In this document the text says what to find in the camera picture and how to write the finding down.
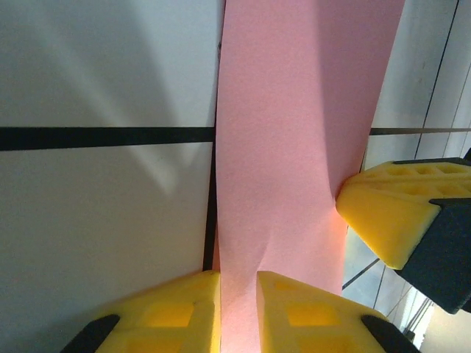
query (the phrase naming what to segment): white wall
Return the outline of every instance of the white wall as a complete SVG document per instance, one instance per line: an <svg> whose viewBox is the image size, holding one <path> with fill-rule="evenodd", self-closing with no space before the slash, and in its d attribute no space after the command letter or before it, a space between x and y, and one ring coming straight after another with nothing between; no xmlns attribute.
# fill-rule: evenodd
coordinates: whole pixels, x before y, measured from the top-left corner
<svg viewBox="0 0 471 353"><path fill-rule="evenodd" d="M0 0L0 126L213 126L219 0ZM211 143L0 152L0 352L199 271Z"/></svg>
<svg viewBox="0 0 471 353"><path fill-rule="evenodd" d="M470 327L470 313L459 310L456 315L450 315L435 306L420 350L422 353L471 352Z"/></svg>

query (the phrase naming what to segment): yellow foam block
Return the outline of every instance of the yellow foam block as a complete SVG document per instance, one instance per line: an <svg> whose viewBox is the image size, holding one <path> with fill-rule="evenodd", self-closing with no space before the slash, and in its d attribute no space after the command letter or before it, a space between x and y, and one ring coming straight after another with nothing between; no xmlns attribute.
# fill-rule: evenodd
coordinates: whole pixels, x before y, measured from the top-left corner
<svg viewBox="0 0 471 353"><path fill-rule="evenodd" d="M390 268L401 269L440 207L431 199L471 197L471 167L384 163L348 179L336 208Z"/></svg>
<svg viewBox="0 0 471 353"><path fill-rule="evenodd" d="M110 305L120 320L98 353L219 352L219 273L183 277Z"/></svg>
<svg viewBox="0 0 471 353"><path fill-rule="evenodd" d="M257 309L263 353L384 353L361 322L382 314L274 272L258 272Z"/></svg>

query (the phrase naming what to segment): yellow foam piece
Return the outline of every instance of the yellow foam piece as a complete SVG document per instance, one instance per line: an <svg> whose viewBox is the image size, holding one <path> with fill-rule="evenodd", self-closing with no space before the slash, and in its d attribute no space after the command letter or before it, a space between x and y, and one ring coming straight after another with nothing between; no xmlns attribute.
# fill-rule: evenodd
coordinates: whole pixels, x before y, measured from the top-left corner
<svg viewBox="0 0 471 353"><path fill-rule="evenodd" d="M217 353L219 273L205 271L146 290L104 309L120 320L97 353Z"/></svg>
<svg viewBox="0 0 471 353"><path fill-rule="evenodd" d="M269 271L259 271L257 309L262 353L384 353L362 324L381 313Z"/></svg>
<svg viewBox="0 0 471 353"><path fill-rule="evenodd" d="M431 199L471 197L471 167L384 163L349 178L336 208L390 268L407 263L440 211Z"/></svg>

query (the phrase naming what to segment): pink paper strip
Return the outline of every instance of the pink paper strip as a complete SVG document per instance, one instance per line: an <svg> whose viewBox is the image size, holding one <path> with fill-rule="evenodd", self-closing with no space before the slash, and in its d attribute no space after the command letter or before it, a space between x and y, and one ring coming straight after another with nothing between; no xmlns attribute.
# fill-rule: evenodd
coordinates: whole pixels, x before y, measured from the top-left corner
<svg viewBox="0 0 471 353"><path fill-rule="evenodd" d="M360 166L403 1L227 0L216 165L222 352L259 352L257 270L341 293Z"/></svg>

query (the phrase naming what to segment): black ceiling grid line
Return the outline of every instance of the black ceiling grid line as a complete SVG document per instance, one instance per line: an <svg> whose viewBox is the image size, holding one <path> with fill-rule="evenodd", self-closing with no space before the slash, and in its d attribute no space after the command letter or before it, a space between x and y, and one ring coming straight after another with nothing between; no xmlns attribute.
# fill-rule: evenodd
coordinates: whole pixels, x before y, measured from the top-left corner
<svg viewBox="0 0 471 353"><path fill-rule="evenodd" d="M381 274L380 284L378 286L378 291L376 292L375 303L373 304L373 309L376 308L376 303L378 302L378 297L380 295L381 285L383 284L384 271L386 270L386 265L383 266L383 273Z"/></svg>
<svg viewBox="0 0 471 353"><path fill-rule="evenodd" d="M434 127L372 127L370 136L437 134L441 132L471 132L471 128L434 128Z"/></svg>
<svg viewBox="0 0 471 353"><path fill-rule="evenodd" d="M426 298L424 300L424 302L420 305L418 311L416 311L416 313L414 314L414 316L412 317L412 319L407 323L405 329L404 329L404 332L406 332L407 330L411 330L412 326L414 325L414 323L417 321L417 319L421 316L423 310L425 309L425 307L427 307L428 303L430 302L430 299L429 298Z"/></svg>
<svg viewBox="0 0 471 353"><path fill-rule="evenodd" d="M367 272L371 267L373 267L380 259L376 259L372 261L368 266L366 266L363 270L358 272L355 276L353 276L351 279L349 279L344 285L342 285L341 289L344 290L346 287L354 283L358 278L360 278L362 275L364 275L365 272Z"/></svg>
<svg viewBox="0 0 471 353"><path fill-rule="evenodd" d="M422 128L425 128L425 122L427 121L428 111L430 110L430 105L433 99L433 94L435 93L436 82L438 81L438 78L439 78L440 69L442 68L443 57L445 56L445 52L447 51L448 41L450 39L451 29L453 28L453 24L455 22L456 10L458 9L458 6L459 6L459 0L456 2L455 11L453 12L453 17L451 18L450 29L448 30L447 40L445 41L445 47L443 48L442 57L440 58L439 68L436 72L435 81L433 82L432 94L430 96L430 100L428 101L427 110L425 111L425 118L424 118L424 122L422 123ZM420 134L419 142L417 142L417 147L415 148L414 159L417 159L417 153L419 153L419 146L420 146L421 140L422 140L422 134Z"/></svg>
<svg viewBox="0 0 471 353"><path fill-rule="evenodd" d="M206 213L205 248L203 251L203 271L213 269L217 219L218 207L216 192L216 143L213 143L209 176L208 211Z"/></svg>
<svg viewBox="0 0 471 353"><path fill-rule="evenodd" d="M424 301L424 303L426 303L426 304L424 305L423 309L421 310L420 315L416 318L414 324L411 327L408 328L412 332L414 332L417 329L417 326L419 326L420 322L422 321L425 314L427 313L428 308L433 305L433 302L429 298L427 298Z"/></svg>
<svg viewBox="0 0 471 353"><path fill-rule="evenodd" d="M0 151L214 142L214 127L0 127Z"/></svg>
<svg viewBox="0 0 471 353"><path fill-rule="evenodd" d="M403 293L404 291L404 288L406 287L406 281L404 281L404 284L403 284L403 289L401 290L401 294ZM407 294L409 293L409 291L411 290L412 287L409 287L408 290L406 290L406 292L401 295L401 297L399 298L399 300L397 301L396 305L392 307L392 309L390 309L388 315L386 315L386 317L388 318L392 312L394 311L394 309L399 305L400 301L404 299L405 296L407 296ZM396 318L396 315L397 315L397 312L394 314L394 318L391 320L391 321L394 321L394 319Z"/></svg>

